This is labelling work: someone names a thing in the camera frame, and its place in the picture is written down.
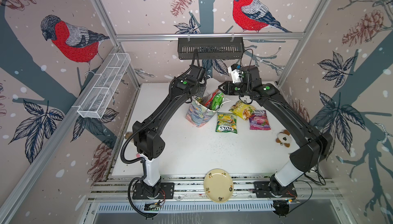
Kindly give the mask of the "yellow snack bag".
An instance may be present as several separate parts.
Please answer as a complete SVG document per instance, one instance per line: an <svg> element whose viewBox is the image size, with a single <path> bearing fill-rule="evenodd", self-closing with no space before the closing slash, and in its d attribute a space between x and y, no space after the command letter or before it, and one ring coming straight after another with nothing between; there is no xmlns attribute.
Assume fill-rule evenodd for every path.
<svg viewBox="0 0 393 224"><path fill-rule="evenodd" d="M256 108L252 105L245 104L242 101L237 101L230 107L229 111L241 119L247 121L253 114Z"/></svg>

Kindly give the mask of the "red snack bag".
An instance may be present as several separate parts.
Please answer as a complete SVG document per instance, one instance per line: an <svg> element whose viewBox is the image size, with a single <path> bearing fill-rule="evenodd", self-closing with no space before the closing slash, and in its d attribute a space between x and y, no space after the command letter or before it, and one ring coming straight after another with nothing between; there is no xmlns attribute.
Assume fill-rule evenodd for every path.
<svg viewBox="0 0 393 224"><path fill-rule="evenodd" d="M217 89L217 90L215 90L213 93L211 93L209 96L206 97L206 101L204 102L204 106L205 106L206 108L209 108L209 107L211 106L211 103L212 103L214 97L215 97L218 93L220 93L220 91Z"/></svg>

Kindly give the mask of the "purple candy snack bag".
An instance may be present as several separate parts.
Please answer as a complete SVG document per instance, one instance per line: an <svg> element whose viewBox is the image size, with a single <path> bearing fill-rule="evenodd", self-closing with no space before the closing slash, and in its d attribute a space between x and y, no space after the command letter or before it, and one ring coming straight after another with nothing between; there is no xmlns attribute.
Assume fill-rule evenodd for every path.
<svg viewBox="0 0 393 224"><path fill-rule="evenodd" d="M255 110L249 118L250 130L271 130L266 110Z"/></svg>

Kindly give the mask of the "patterned paper gift bag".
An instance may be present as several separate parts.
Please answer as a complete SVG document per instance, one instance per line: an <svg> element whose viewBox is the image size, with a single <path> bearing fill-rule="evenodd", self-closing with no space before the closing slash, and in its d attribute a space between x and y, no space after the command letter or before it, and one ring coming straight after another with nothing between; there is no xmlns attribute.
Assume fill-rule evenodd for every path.
<svg viewBox="0 0 393 224"><path fill-rule="evenodd" d="M206 97L193 97L190 103L190 106L188 108L187 114L186 114L186 119L192 123L194 126L200 128L203 127L205 124L207 124L221 109L223 106L224 100L225 100L225 95L224 95L224 100L223 103L217 111L212 111L210 108L206 108L204 106L204 102L206 101Z"/></svg>

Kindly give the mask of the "green Fox's candy bag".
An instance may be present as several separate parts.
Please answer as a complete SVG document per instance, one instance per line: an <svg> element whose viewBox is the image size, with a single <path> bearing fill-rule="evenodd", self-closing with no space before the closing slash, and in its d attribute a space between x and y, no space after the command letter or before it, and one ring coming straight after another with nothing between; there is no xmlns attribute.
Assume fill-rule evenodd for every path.
<svg viewBox="0 0 393 224"><path fill-rule="evenodd" d="M232 113L217 113L216 132L237 134L236 116Z"/></svg>

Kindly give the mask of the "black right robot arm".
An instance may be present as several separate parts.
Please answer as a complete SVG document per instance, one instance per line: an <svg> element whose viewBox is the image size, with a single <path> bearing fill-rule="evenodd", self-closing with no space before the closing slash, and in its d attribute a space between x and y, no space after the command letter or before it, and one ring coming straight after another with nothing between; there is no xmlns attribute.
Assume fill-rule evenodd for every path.
<svg viewBox="0 0 393 224"><path fill-rule="evenodd" d="M333 137L328 132L320 132L296 113L274 85L263 84L256 66L233 64L228 72L232 79L221 84L219 90L229 96L249 96L272 113L299 146L290 154L289 161L270 178L270 193L281 196L289 185L327 157Z"/></svg>

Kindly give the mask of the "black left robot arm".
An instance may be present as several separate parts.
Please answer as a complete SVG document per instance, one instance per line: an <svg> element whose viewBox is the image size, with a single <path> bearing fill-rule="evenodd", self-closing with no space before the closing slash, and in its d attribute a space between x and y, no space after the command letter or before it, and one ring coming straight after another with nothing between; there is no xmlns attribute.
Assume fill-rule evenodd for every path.
<svg viewBox="0 0 393 224"><path fill-rule="evenodd" d="M168 88L168 95L160 106L143 122L133 124L134 145L143 161L143 193L156 197L160 192L161 175L157 158L165 148L161 134L176 111L187 100L196 96L206 85L206 70L203 67L191 66L187 73L174 78Z"/></svg>

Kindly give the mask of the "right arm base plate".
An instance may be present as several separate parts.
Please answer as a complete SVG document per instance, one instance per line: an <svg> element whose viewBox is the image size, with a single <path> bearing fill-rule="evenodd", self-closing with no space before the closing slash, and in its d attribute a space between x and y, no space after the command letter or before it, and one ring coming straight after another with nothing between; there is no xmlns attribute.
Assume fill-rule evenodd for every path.
<svg viewBox="0 0 393 224"><path fill-rule="evenodd" d="M257 198L297 198L297 192L293 184L286 187L275 182L254 182L254 190Z"/></svg>

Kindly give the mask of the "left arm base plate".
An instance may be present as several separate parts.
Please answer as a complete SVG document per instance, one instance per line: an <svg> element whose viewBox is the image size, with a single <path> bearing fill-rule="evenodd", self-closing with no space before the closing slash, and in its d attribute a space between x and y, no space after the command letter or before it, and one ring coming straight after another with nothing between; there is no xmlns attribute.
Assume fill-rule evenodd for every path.
<svg viewBox="0 0 393 224"><path fill-rule="evenodd" d="M135 183L133 190L133 200L148 199L173 199L175 184L158 182L154 186L149 186L145 182Z"/></svg>

